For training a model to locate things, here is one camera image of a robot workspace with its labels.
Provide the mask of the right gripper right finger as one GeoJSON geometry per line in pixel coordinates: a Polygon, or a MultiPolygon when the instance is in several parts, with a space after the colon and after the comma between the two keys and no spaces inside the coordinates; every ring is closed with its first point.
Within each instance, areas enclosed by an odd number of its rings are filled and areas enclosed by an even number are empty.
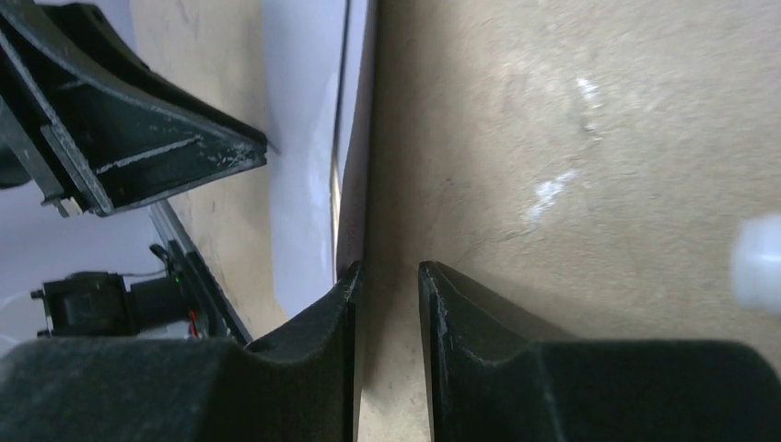
{"type": "Polygon", "coordinates": [[[780,380],[750,346],[584,340],[440,262],[418,267],[436,441],[776,441],[780,380]]]}

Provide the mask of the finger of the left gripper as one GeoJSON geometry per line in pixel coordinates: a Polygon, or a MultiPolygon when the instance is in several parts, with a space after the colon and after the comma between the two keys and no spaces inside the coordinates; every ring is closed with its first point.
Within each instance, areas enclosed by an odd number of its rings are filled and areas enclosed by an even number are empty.
{"type": "Polygon", "coordinates": [[[61,215],[154,204],[262,167],[266,135],[152,71],[89,3],[1,5],[1,186],[61,215]]]}

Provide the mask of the white glue stick cap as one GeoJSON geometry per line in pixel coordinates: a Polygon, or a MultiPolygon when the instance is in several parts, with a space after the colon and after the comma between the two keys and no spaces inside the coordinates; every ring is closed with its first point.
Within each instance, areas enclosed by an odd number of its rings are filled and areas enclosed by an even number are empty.
{"type": "Polygon", "coordinates": [[[730,282],[745,308],[780,315],[780,214],[740,224],[731,255],[730,282]]]}

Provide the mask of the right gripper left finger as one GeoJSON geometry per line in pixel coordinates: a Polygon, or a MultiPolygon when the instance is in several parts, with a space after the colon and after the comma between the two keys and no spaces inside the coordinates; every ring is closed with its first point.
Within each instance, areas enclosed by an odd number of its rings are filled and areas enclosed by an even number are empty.
{"type": "Polygon", "coordinates": [[[365,269],[247,345],[52,338],[1,361],[5,441],[353,441],[365,269]]]}

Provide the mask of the grey envelope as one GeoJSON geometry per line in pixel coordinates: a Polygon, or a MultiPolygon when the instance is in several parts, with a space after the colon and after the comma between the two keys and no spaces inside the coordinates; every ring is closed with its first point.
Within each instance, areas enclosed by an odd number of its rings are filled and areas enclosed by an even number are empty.
{"type": "Polygon", "coordinates": [[[374,1],[262,5],[273,285],[291,317],[364,255],[377,14],[374,1]]]}

